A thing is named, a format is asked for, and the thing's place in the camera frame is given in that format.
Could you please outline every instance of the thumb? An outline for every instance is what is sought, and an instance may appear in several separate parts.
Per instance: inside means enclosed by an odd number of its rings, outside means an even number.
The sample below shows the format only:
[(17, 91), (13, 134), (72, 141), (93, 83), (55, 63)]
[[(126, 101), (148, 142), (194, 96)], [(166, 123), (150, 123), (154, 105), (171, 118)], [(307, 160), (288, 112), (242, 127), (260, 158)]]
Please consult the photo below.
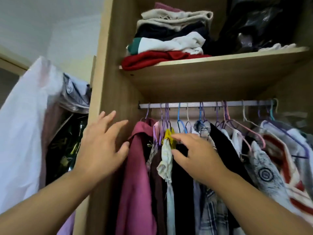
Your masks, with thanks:
[(122, 144), (121, 148), (118, 150), (118, 152), (115, 154), (116, 160), (118, 164), (122, 164), (125, 158), (128, 155), (129, 151), (129, 142), (126, 141), (125, 143)]
[(172, 154), (174, 156), (175, 161), (185, 170), (187, 171), (187, 164), (189, 158), (185, 157), (180, 151), (173, 149)]

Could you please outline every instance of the metal hanging rail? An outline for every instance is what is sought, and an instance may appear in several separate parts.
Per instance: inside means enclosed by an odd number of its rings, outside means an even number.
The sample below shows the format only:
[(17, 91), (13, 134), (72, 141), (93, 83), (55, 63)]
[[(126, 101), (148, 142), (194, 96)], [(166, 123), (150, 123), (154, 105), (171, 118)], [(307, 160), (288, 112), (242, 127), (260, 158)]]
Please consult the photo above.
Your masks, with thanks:
[[(266, 101), (232, 101), (227, 102), (227, 106), (270, 106), (274, 104), (273, 100), (266, 100)], [(179, 103), (168, 103), (167, 107), (169, 108), (178, 108)], [(156, 109), (156, 108), (165, 108), (166, 103), (153, 103), (153, 104), (140, 104), (138, 103), (139, 109)], [(222, 107), (222, 102), (203, 102), (203, 107)], [(186, 108), (187, 103), (181, 102), (181, 108)], [(200, 102), (188, 102), (188, 108), (199, 108)]]

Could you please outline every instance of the wooden wardrobe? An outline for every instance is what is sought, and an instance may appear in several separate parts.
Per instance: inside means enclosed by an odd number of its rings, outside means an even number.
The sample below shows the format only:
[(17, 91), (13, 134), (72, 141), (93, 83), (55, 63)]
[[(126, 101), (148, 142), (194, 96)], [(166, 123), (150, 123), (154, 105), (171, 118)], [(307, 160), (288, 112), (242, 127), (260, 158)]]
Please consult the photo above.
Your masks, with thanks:
[[(276, 97), (280, 110), (308, 112), (313, 132), (313, 2), (305, 0), (294, 35), (297, 48), (210, 58), (162, 62), (138, 71), (123, 71), (120, 63), (136, 32), (141, 13), (156, 1), (188, 11), (214, 13), (211, 35), (218, 36), (227, 0), (104, 0), (89, 122), (104, 110), (128, 119), (119, 147), (145, 114), (138, 102), (205, 102), (258, 100)], [(76, 210), (74, 235), (115, 234), (123, 171), (103, 181)]]

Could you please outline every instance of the wooden shelf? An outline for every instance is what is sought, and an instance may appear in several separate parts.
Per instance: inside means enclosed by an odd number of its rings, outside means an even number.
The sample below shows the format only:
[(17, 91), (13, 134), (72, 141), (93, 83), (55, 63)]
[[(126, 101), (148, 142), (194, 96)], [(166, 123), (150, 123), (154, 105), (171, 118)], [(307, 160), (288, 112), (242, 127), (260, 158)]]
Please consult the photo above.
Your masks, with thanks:
[(306, 63), (308, 50), (297, 47), (168, 61), (121, 71), (151, 103), (252, 100)]

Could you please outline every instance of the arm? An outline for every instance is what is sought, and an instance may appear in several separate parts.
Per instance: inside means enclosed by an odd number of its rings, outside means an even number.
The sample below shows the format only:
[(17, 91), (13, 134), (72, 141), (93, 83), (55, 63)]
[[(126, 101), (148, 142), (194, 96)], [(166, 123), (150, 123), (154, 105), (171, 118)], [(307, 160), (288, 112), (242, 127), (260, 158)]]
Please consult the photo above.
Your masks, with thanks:
[(189, 149), (188, 157), (172, 150), (175, 161), (223, 199), (247, 235), (313, 234), (309, 223), (229, 171), (206, 140), (194, 134), (172, 137)]
[(84, 130), (79, 156), (74, 169), (37, 194), (0, 215), (3, 235), (56, 234), (76, 207), (91, 190), (124, 161), (129, 143), (115, 152), (115, 139), (126, 121), (117, 122), (106, 132), (115, 111)]

